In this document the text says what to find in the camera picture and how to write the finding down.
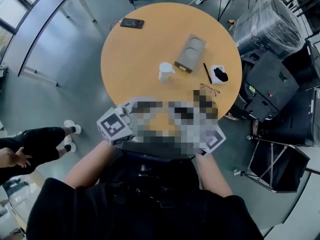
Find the power strip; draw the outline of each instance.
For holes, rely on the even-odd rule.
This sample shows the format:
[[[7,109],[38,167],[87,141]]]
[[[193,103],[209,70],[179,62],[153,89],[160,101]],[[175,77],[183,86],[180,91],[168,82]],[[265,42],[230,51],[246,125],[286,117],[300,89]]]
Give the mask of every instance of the power strip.
[[[197,1],[195,1],[195,4],[198,6],[198,5],[200,5],[200,3],[202,2],[203,0],[197,0]]]

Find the smartphone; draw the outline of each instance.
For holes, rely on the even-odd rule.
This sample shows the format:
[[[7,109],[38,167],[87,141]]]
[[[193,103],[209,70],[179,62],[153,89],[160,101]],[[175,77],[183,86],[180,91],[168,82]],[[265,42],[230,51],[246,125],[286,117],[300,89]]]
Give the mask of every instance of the smartphone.
[[[128,28],[135,28],[135,29],[142,29],[145,21],[142,19],[136,18],[123,18],[120,24],[121,27],[128,27]]]

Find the table top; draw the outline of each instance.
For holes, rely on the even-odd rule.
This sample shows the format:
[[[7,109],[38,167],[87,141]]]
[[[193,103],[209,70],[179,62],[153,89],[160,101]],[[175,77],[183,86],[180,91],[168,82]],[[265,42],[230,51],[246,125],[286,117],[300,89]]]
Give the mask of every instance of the table top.
[[[126,18],[144,20],[142,29],[117,24],[108,35],[101,54],[101,74],[106,91],[116,105],[137,96],[157,101],[193,101],[192,90],[200,83],[220,91],[212,97],[218,118],[235,102],[242,80],[236,44],[228,31],[209,14],[180,3],[155,3],[136,9]],[[192,73],[173,66],[167,84],[158,80],[162,62],[172,65],[190,34],[206,41],[203,56]],[[224,65],[228,82],[210,84],[203,66]]]
[[[18,76],[27,62],[33,45],[65,1],[39,0],[24,19],[4,57],[4,62]]]

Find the black pen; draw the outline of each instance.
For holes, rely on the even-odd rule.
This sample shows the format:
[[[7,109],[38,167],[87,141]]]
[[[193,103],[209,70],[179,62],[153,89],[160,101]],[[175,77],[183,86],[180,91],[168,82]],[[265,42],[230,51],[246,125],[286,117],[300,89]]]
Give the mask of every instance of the black pen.
[[[208,72],[208,69],[207,69],[206,63],[203,63],[203,65],[204,65],[204,69],[205,69],[206,75],[207,75],[207,76],[208,76],[208,78],[209,78],[209,82],[210,82],[210,84],[212,84],[212,80],[211,80],[211,77],[210,77],[210,75],[209,75],[209,72]]]

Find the plastic wrap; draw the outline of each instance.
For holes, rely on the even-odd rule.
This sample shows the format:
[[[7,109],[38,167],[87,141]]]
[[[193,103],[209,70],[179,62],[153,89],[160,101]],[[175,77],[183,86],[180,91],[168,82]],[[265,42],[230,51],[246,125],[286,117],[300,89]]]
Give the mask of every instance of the plastic wrap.
[[[235,22],[230,34],[240,55],[260,49],[284,59],[305,42],[298,18],[280,0],[258,0]]]

